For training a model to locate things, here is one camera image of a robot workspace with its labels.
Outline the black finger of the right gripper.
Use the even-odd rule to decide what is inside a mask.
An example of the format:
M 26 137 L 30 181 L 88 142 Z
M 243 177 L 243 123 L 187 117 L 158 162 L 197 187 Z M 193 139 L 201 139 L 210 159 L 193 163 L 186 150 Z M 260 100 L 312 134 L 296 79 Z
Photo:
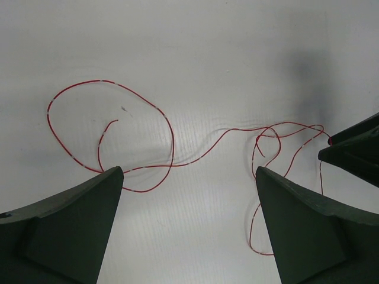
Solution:
M 318 158 L 372 185 L 378 185 L 377 138 L 335 144 L 321 150 Z
M 328 145 L 338 144 L 351 137 L 360 135 L 362 133 L 366 133 L 367 131 L 374 129 L 375 127 L 378 127 L 378 117 L 379 117 L 379 113 L 376 113 L 370 116 L 369 118 L 367 118 L 366 120 L 363 120 L 331 136 L 331 138 L 329 138 L 327 141 Z

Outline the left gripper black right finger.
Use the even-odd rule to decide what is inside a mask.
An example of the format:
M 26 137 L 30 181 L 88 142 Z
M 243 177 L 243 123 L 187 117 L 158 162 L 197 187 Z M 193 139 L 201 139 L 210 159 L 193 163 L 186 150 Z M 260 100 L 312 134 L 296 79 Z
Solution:
M 256 186 L 282 283 L 378 283 L 378 214 L 266 167 Z

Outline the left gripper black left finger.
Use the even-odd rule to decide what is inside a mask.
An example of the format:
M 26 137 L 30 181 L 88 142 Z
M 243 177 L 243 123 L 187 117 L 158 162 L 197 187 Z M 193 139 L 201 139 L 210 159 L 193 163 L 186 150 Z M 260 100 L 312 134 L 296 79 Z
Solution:
M 1 283 L 96 283 L 121 196 L 113 167 L 1 214 Z

